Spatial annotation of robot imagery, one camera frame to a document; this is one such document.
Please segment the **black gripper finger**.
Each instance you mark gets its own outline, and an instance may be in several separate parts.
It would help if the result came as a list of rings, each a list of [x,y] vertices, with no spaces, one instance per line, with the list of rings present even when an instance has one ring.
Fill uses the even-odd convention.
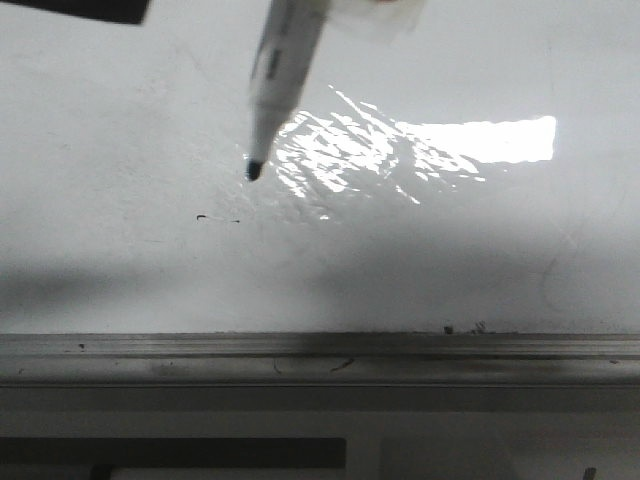
[[[2,3],[103,22],[141,24],[150,0],[1,0]]]

